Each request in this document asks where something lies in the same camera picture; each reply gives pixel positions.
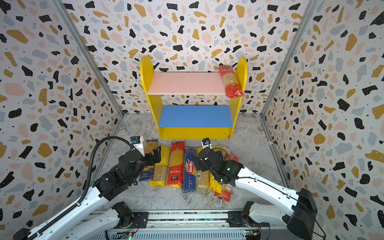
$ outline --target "gray marble surface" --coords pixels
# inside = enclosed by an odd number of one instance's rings
[[[160,139],[152,115],[125,115],[118,136],[128,139],[131,136],[144,136],[144,139],[158,139],[159,145],[170,146],[172,140]],[[282,185],[281,177],[273,159],[268,141],[261,127],[259,116],[239,115],[235,133],[230,140],[211,140],[213,145],[224,146],[227,152],[240,158],[239,162],[258,175]],[[201,146],[201,139],[185,140],[186,146]],[[129,147],[115,140],[103,165],[101,175],[118,163],[119,156]],[[195,193],[184,194],[181,189],[151,187],[149,182],[140,181],[138,186],[129,187],[100,210],[107,210],[117,202],[124,201],[133,210],[172,210],[172,209],[242,209],[246,201],[269,204],[263,198],[243,189],[233,188],[230,202],[214,198],[209,189],[197,189]]]

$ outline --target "barilla logo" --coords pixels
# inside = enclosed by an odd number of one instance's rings
[[[193,164],[193,161],[192,160],[189,160],[188,162],[185,163],[185,170],[189,173],[189,174],[193,174],[196,176],[196,167],[195,165]]]

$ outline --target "wallpaper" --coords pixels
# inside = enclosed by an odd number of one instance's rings
[[[383,1],[319,1],[265,118],[327,239],[384,239],[383,23]]]
[[[80,196],[118,114],[51,2],[0,8],[0,239],[11,239]]]
[[[242,113],[260,112],[307,0],[65,0],[85,44],[126,113],[150,112],[140,59],[155,71],[218,71],[248,59]],[[215,95],[170,95],[164,105],[228,105]]]

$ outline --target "yellow bottom panel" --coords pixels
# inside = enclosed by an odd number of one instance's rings
[[[159,127],[162,139],[228,139],[231,127]]]

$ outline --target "blue pasta package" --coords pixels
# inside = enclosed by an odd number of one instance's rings
[[[185,147],[183,192],[195,192],[196,190],[196,155],[195,147]]]

